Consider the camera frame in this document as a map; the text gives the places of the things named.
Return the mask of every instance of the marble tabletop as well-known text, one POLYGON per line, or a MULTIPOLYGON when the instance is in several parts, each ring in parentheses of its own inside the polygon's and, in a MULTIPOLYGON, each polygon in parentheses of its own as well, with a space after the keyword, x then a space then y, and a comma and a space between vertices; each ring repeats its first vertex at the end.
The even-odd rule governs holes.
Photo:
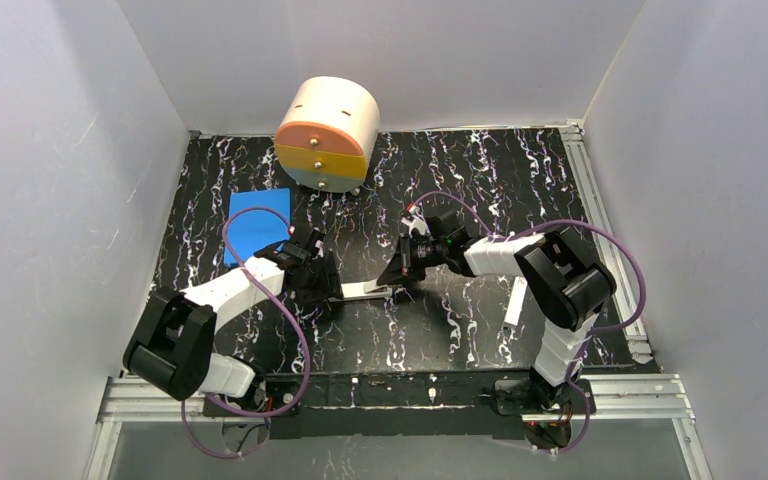
MULTIPOLYGON (((220 231, 231 193, 272 188, 291 189, 294 224, 326 234, 344 283, 378 277, 393 254, 400 212, 429 190, 463 197, 496 232, 557 218, 586 220, 552 128, 382 133, 358 196, 297 186, 278 164, 270 137, 200 138, 187 151, 154 285, 183 289, 226 272, 220 231)), ((469 213, 453 202, 435 197, 423 207, 426 215, 456 209, 477 233, 469 213)), ((438 267, 386 301, 330 308, 302 307, 289 295, 283 301, 302 321, 314 371, 525 368, 537 356, 543 317, 529 295, 518 326, 502 328, 512 284, 510 277, 465 278, 438 267)), ((618 322, 613 305, 598 322, 618 322)), ((266 372, 301 371, 298 340, 268 302, 222 328, 215 347, 266 372)), ((623 334, 592 342, 586 364, 632 364, 623 334)))

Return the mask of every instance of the gray floor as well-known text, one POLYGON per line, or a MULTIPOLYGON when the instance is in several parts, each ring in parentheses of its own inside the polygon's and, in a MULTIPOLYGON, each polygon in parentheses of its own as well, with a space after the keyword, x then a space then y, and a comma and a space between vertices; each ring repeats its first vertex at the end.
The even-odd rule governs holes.
MULTIPOLYGON (((219 425, 195 425, 222 450, 219 425)), ((525 442, 489 437, 323 437, 270 440, 244 460, 214 460, 176 423, 126 423, 111 478, 316 479, 683 479, 689 478, 670 420, 591 424, 584 443, 552 460, 525 442)))

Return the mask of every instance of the white wall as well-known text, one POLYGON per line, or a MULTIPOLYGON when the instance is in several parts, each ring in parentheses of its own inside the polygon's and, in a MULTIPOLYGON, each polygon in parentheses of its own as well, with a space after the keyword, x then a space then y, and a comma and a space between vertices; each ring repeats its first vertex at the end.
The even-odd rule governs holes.
POLYGON ((273 133, 317 75, 385 130, 581 118, 642 0, 119 0, 189 129, 273 133))
POLYGON ((0 479, 83 474, 186 141, 115 0, 0 1, 0 479))
POLYGON ((715 477, 768 478, 768 2, 647 2, 586 127, 715 477))

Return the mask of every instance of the blue mat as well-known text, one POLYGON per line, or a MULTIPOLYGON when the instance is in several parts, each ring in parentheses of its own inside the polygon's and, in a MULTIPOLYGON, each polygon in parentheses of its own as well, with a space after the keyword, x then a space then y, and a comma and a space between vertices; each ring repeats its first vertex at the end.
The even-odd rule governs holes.
MULTIPOLYGON (((260 190, 231 194, 228 207, 229 217, 246 207, 269 207, 290 219, 290 189, 260 190)), ((261 248, 290 238, 287 228, 278 217, 269 212, 252 211, 244 213, 234 220, 228 229, 228 241, 245 262, 261 248)), ((236 267, 237 262, 225 248, 225 266, 236 267)))

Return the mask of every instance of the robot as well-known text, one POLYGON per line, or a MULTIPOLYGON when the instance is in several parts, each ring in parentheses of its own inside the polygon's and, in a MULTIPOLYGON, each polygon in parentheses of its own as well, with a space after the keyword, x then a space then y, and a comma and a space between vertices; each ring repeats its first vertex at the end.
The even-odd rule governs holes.
MULTIPOLYGON (((428 268, 439 265, 466 277, 521 277, 545 316, 545 330, 528 377, 494 385, 496 412, 548 412, 571 401, 574 387, 589 390, 579 375, 579 354, 616 282, 575 229, 522 238, 471 236, 454 211, 425 218, 413 205, 401 223, 392 259, 369 282, 341 284, 333 254, 323 249, 324 234, 304 227, 294 227, 289 240, 255 252, 245 267, 273 295, 292 291, 302 303, 386 298, 393 287, 421 282, 428 268)), ((522 298, 515 297, 508 313, 522 298)), ((265 395, 265 375, 237 358, 213 353, 212 345, 223 325, 266 299, 241 269, 182 291, 158 288, 128 344, 124 366, 176 400, 202 392, 257 405, 265 395)), ((595 411, 589 403, 586 408, 595 411)), ((534 428, 526 433, 540 445, 534 428)))

